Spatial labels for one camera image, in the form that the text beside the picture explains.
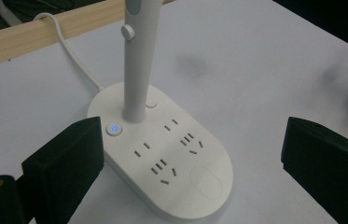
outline white knob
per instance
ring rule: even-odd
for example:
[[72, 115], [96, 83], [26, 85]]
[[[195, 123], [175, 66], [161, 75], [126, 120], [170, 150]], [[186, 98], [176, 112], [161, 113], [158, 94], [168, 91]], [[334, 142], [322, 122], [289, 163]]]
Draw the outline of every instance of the white knob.
[[130, 41], [135, 38], [135, 31], [129, 24], [121, 26], [121, 33], [123, 34], [125, 40]]

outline white power strip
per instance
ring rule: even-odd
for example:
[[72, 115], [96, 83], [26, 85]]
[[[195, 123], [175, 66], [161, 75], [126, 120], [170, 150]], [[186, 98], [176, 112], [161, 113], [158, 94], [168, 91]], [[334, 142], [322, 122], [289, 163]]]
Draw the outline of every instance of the white power strip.
[[100, 91], [88, 118], [100, 117], [105, 160], [158, 215], [206, 217], [228, 199], [233, 173], [223, 145], [167, 95], [149, 86], [146, 118], [123, 118], [124, 85]]

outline black foam block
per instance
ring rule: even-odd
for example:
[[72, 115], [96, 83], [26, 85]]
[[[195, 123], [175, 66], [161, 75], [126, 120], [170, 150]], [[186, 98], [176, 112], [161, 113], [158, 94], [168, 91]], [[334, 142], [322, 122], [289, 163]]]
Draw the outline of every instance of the black foam block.
[[22, 163], [38, 224], [67, 223], [104, 166], [101, 121], [72, 124]]
[[320, 124], [289, 118], [284, 169], [340, 224], [348, 224], [348, 139]]

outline white table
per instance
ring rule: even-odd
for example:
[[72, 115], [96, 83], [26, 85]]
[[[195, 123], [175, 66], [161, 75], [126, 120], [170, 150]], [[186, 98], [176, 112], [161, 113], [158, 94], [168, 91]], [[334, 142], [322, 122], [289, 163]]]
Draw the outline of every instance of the white table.
[[[123, 79], [122, 22], [69, 39], [107, 86]], [[273, 1], [178, 0], [162, 8], [151, 82], [227, 148], [234, 185], [194, 223], [337, 223], [280, 161], [289, 116], [348, 137], [348, 44]], [[71, 123], [97, 90], [60, 44], [0, 63], [0, 175]], [[165, 223], [106, 165], [70, 223]]]

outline wooden board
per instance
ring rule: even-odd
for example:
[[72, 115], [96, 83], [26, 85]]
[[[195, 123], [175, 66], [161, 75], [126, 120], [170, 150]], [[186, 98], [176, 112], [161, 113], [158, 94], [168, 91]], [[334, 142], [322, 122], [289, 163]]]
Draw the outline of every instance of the wooden board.
[[[124, 18], [124, 0], [108, 0], [57, 15], [66, 38]], [[0, 63], [59, 41], [52, 21], [30, 21], [0, 30]]]

